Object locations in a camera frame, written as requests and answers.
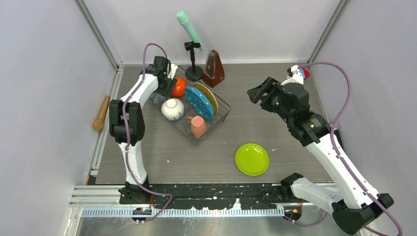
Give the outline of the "white bowl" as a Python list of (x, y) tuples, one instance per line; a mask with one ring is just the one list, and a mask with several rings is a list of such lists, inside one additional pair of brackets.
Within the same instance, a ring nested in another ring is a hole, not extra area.
[(185, 114), (184, 104), (177, 98), (167, 99), (161, 106), (162, 115), (169, 121), (182, 118)]

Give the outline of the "orange bowl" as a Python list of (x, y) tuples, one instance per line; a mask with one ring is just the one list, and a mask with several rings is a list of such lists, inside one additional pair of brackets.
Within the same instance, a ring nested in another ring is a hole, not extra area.
[(171, 97), (181, 97), (185, 95), (185, 88), (187, 87), (187, 83), (182, 77), (175, 77), (175, 79), (177, 82), (171, 93)]

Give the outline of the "green plate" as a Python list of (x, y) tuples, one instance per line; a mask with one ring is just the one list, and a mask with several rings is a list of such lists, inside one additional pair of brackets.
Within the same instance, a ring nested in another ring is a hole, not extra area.
[(258, 144), (244, 144), (235, 153), (237, 168), (248, 176), (260, 176), (269, 167), (269, 155), (267, 151)]

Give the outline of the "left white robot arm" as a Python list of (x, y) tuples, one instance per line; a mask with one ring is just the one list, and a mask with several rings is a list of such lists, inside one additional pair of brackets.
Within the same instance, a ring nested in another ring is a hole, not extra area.
[(153, 63), (141, 71), (137, 82), (120, 99), (109, 104), (109, 132), (122, 154), (126, 169), (120, 193), (138, 203), (146, 203), (152, 194), (142, 157), (145, 134), (143, 106), (154, 93), (168, 97), (176, 84), (176, 66), (168, 58), (155, 56)]

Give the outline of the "grey mug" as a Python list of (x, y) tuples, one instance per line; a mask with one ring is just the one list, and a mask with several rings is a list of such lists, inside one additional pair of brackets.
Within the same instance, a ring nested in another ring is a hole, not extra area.
[(155, 96), (153, 97), (153, 99), (152, 99), (152, 102), (153, 102), (153, 104), (160, 104), (160, 103), (163, 103), (163, 102), (165, 102), (167, 100), (167, 97), (165, 97), (165, 96), (163, 96), (163, 95), (161, 95), (161, 94), (158, 94), (158, 93), (156, 93), (155, 94)]

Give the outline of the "pink ceramic mug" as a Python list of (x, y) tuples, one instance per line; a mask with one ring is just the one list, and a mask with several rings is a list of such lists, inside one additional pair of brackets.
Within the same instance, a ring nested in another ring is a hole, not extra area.
[(191, 136), (194, 139), (199, 139), (204, 137), (205, 133), (208, 131), (208, 126), (205, 120), (201, 116), (188, 116), (187, 121), (190, 124)]

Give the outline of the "woven bamboo coaster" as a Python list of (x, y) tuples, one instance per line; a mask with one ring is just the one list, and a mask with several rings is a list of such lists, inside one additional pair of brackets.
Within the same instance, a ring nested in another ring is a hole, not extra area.
[(195, 83), (193, 87), (198, 89), (209, 100), (210, 104), (214, 109), (214, 113), (217, 114), (219, 111), (219, 106), (213, 92), (202, 83)]

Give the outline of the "blue dotted plate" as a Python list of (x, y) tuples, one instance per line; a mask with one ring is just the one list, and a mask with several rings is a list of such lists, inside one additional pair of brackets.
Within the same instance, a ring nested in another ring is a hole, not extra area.
[(197, 111), (205, 119), (214, 119), (214, 109), (209, 100), (195, 87), (187, 86), (185, 88), (185, 97)]

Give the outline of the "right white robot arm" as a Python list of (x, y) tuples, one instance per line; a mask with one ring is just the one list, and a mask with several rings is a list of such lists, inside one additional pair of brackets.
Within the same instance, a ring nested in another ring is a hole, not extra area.
[(393, 205), (388, 193), (372, 187), (351, 163), (326, 119), (310, 109), (309, 93), (300, 83), (281, 83), (268, 77), (248, 90), (249, 99), (265, 111), (278, 114), (290, 134), (312, 153), (337, 186), (331, 191), (293, 173), (281, 180), (281, 197), (303, 199), (330, 214), (337, 226), (354, 235)]

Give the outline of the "black wire dish rack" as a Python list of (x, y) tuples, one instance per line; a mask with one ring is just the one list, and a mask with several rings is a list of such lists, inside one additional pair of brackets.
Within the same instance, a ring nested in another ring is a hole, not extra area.
[(180, 66), (175, 79), (178, 83), (170, 99), (162, 101), (159, 94), (153, 93), (149, 100), (171, 124), (197, 145), (225, 120), (231, 107)]

